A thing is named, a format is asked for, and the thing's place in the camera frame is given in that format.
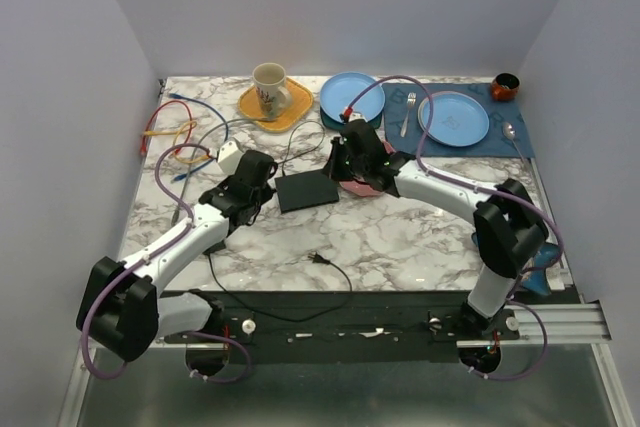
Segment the dark grey network switch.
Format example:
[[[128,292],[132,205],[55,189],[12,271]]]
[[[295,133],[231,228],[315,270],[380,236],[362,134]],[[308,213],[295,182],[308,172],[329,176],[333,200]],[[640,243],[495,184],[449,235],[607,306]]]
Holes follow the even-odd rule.
[[[337,184],[321,170],[313,170],[275,179],[281,213],[337,203]]]

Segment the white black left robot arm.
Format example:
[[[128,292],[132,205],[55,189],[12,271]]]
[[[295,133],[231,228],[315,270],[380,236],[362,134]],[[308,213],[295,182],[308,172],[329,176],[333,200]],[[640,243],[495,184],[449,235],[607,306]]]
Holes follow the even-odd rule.
[[[155,242],[121,261],[100,259],[76,319],[83,355],[90,340],[125,362],[139,358],[156,338],[185,330],[201,342],[214,340],[222,319],[209,302],[183,294],[170,299],[178,309],[161,309],[161,294],[199,255],[255,221],[273,196],[268,181],[276,167],[271,156],[246,151],[235,172],[187,205],[186,217]]]

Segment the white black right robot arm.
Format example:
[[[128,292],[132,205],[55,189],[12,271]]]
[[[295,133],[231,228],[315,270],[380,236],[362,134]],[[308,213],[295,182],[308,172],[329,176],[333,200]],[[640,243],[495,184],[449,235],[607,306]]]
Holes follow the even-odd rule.
[[[549,236],[543,213],[519,181],[491,185],[434,168],[409,153],[389,153],[363,120],[349,122],[331,140],[323,173],[424,202],[474,227],[483,267],[459,317],[462,331],[474,339],[494,330],[496,314]]]

